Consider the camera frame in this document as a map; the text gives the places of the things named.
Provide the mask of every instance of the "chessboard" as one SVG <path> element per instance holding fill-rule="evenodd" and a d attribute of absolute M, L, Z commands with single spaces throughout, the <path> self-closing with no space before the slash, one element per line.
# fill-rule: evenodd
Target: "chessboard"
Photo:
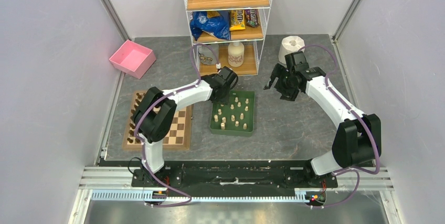
<path fill-rule="evenodd" d="M 124 138 L 122 141 L 123 150 L 141 150 L 142 145 L 139 139 L 134 137 L 136 125 L 131 120 L 135 109 L 145 96 L 145 91 L 135 91 L 131 100 L 130 114 L 125 127 Z M 190 148 L 190 139 L 192 136 L 192 105 L 176 111 L 170 131 L 164 137 L 164 149 L 183 149 Z"/>

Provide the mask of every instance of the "yellow candy bag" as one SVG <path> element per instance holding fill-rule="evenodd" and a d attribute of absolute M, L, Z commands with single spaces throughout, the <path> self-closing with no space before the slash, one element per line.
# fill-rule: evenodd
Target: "yellow candy bag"
<path fill-rule="evenodd" d="M 243 10 L 230 11 L 230 31 L 246 29 L 246 20 L 244 19 Z"/>

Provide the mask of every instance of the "wall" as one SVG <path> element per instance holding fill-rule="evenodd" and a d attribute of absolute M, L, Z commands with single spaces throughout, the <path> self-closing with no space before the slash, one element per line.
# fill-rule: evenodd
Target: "wall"
<path fill-rule="evenodd" d="M 0 0 L 2 223 L 67 223 L 122 44 L 100 0 Z"/>
<path fill-rule="evenodd" d="M 406 223 L 445 217 L 443 3 L 363 0 L 340 38 L 358 104 L 382 120 L 382 162 Z"/>
<path fill-rule="evenodd" d="M 334 34 L 352 0 L 273 0 L 268 34 Z M 183 0 L 111 0 L 130 37 L 188 36 Z"/>

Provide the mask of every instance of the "white bottle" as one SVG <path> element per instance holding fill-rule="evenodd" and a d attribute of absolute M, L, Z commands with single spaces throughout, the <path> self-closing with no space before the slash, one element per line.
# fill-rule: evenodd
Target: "white bottle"
<path fill-rule="evenodd" d="M 235 41 L 229 44 L 229 65 L 232 67 L 239 67 L 244 62 L 244 45 Z"/>

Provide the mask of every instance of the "blue snack bag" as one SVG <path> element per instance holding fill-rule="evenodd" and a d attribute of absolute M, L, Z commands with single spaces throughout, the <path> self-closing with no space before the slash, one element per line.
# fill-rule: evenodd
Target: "blue snack bag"
<path fill-rule="evenodd" d="M 190 30 L 195 40 L 203 31 L 218 38 L 230 40 L 230 19 L 226 10 L 193 12 L 190 17 Z"/>

